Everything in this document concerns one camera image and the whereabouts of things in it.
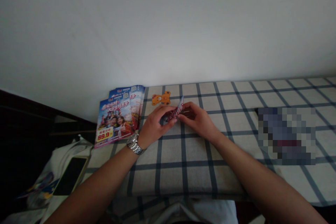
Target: white wall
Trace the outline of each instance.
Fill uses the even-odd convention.
[[[336,73],[336,0],[0,0],[0,89],[96,121],[118,86]]]

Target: orange bear sticker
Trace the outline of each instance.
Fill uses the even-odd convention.
[[[155,106],[158,103],[169,105],[170,104],[170,98],[169,97],[170,97],[170,92],[169,91],[166,91],[163,95],[153,94],[152,105]]]

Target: printed price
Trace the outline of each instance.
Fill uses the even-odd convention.
[[[112,137],[113,136],[113,128],[112,128],[112,131],[111,129],[106,129],[106,130],[103,130],[103,131],[99,131],[98,133],[98,138],[97,138],[97,142],[100,142],[100,141],[103,141],[109,137]]]

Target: watch face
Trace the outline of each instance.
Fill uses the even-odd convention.
[[[126,144],[130,144],[130,143],[132,143],[133,140],[134,140],[133,137],[129,138],[129,139],[127,140],[127,143],[126,143]]]
[[[133,142],[135,141],[135,136],[136,136],[136,135],[132,135],[132,136],[127,140],[127,143],[126,143],[126,144],[133,143]]]

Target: plaid tablecloth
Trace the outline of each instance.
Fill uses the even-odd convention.
[[[146,88],[141,125],[156,108],[152,95],[170,91],[172,106],[194,102],[243,150],[283,177],[315,206],[336,204],[336,77],[252,82],[210,82]],[[257,143],[259,107],[316,108],[316,165],[285,166]],[[126,144],[95,149],[85,178]],[[247,195],[216,149],[179,121],[139,157],[114,202],[121,220],[146,217],[176,196],[244,200]],[[127,199],[127,207],[120,203]]]

